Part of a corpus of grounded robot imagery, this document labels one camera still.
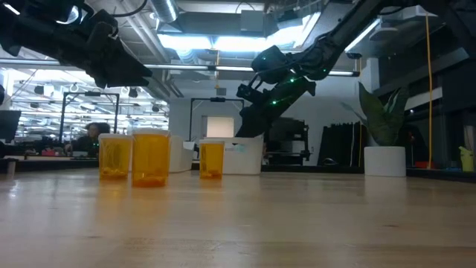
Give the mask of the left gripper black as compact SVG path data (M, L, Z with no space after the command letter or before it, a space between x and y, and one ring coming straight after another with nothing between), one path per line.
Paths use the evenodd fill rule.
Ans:
M129 54L119 39L113 39L118 23L100 10L83 18L72 9L55 11L58 42L55 58L62 64L85 70L97 87L148 86L146 79L118 80L118 70L136 77L151 77L152 72Z

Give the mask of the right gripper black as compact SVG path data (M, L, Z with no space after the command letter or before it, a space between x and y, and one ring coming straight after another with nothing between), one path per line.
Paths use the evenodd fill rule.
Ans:
M248 83L243 85L243 99L251 105L244 107L239 113L242 125L236 137L256 137L263 134L271 126L271 122L261 112L285 112L298 98L308 92L315 96L316 82L306 77L287 74L270 90L258 88L263 80L254 86L256 74Z

